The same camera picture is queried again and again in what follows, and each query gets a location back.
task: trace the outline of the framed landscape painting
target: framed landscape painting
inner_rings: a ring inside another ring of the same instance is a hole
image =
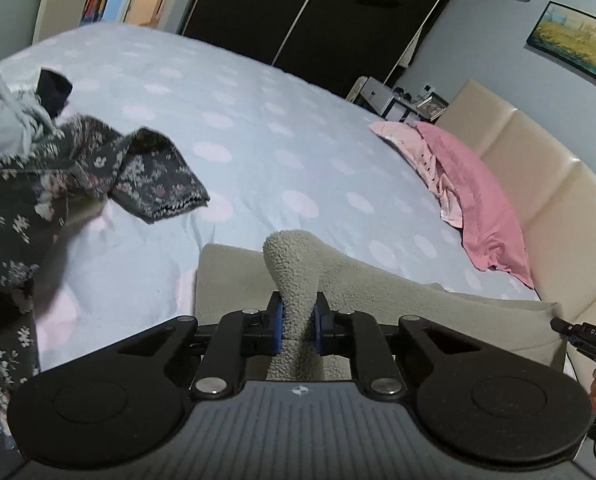
[[[596,79],[596,17],[549,2],[527,43]]]

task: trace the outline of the wall socket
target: wall socket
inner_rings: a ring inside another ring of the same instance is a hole
[[[421,101],[422,99],[426,99],[429,95],[431,95],[431,92],[433,92],[434,90],[434,86],[432,86],[429,83],[425,84],[425,86],[420,90],[420,93],[417,96],[415,96],[415,102]]]

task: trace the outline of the pink pillowcase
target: pink pillowcase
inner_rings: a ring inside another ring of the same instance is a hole
[[[371,123],[369,128],[392,143],[422,177],[427,189],[440,201],[440,217],[447,224],[462,229],[462,210],[453,184],[420,132],[407,124],[386,121]]]
[[[415,125],[443,165],[462,207],[462,245],[476,269],[504,270],[533,288],[529,256],[513,206],[469,147],[434,124]]]

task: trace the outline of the floral fabric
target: floral fabric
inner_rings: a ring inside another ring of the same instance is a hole
[[[121,136],[102,121],[75,116],[28,155],[0,155],[0,478],[22,460],[7,426],[9,396],[38,373],[31,280],[70,205],[104,194],[146,222],[209,200],[172,142],[146,128]]]

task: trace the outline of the beige upholstered headboard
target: beige upholstered headboard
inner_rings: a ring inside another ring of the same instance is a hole
[[[596,324],[596,176],[538,123],[477,82],[437,122],[482,158],[520,221],[536,290],[570,322]],[[595,364],[571,347],[584,386]]]

